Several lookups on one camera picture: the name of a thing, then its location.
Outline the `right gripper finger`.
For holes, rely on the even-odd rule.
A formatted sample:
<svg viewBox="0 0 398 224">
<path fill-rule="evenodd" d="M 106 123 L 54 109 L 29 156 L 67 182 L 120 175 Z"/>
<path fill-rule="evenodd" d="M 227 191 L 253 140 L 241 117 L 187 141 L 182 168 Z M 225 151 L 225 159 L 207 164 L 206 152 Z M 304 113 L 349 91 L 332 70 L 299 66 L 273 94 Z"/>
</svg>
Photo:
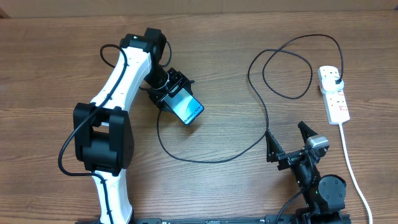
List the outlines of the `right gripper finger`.
<svg viewBox="0 0 398 224">
<path fill-rule="evenodd" d="M 266 130 L 267 162 L 277 162 L 285 154 L 281 145 L 269 129 Z"/>
<path fill-rule="evenodd" d="M 307 126 L 303 121 L 298 123 L 298 128 L 303 138 L 303 142 L 306 143 L 307 139 L 313 136 L 316 136 L 318 133 L 312 130 L 309 126 Z"/>
</svg>

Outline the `blue Galaxy smartphone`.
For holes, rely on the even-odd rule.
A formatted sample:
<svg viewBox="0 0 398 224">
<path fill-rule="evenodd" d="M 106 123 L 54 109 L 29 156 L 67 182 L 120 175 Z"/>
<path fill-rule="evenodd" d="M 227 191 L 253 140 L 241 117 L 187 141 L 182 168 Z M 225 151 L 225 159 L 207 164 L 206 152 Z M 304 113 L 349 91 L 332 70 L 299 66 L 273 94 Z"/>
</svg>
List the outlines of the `blue Galaxy smartphone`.
<svg viewBox="0 0 398 224">
<path fill-rule="evenodd" d="M 173 97 L 167 95 L 164 102 L 186 125 L 192 123 L 204 111 L 204 106 L 184 88 Z"/>
</svg>

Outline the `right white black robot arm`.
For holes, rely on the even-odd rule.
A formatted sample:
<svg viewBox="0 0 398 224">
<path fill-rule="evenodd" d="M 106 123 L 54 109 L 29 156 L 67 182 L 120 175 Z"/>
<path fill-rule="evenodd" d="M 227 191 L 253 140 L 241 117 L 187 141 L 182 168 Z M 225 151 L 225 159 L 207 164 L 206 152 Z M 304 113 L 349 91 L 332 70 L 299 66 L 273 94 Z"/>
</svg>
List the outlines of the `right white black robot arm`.
<svg viewBox="0 0 398 224">
<path fill-rule="evenodd" d="M 316 164 L 330 147 L 329 140 L 303 121 L 298 128 L 303 138 L 301 149 L 286 153 L 270 130 L 265 132 L 267 162 L 278 163 L 279 170 L 289 169 L 299 192 L 286 202 L 277 215 L 266 215 L 266 223 L 350 223 L 345 209 L 346 181 L 338 175 L 321 176 Z"/>
</svg>

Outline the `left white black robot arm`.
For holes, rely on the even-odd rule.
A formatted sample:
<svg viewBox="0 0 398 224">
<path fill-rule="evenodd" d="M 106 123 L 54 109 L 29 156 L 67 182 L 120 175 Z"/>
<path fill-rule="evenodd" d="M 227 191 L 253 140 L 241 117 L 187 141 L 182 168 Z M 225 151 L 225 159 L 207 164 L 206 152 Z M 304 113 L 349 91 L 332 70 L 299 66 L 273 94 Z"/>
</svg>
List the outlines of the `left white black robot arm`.
<svg viewBox="0 0 398 224">
<path fill-rule="evenodd" d="M 126 175 L 134 152 L 129 111 L 141 83 L 149 84 L 146 91 L 158 109 L 170 111 L 183 124 L 189 125 L 204 110 L 193 96 L 192 81 L 160 64 L 166 44 L 159 29 L 127 34 L 116 46 L 119 58 L 104 87 L 73 111 L 75 154 L 96 184 L 98 223 L 134 223 Z"/>
</svg>

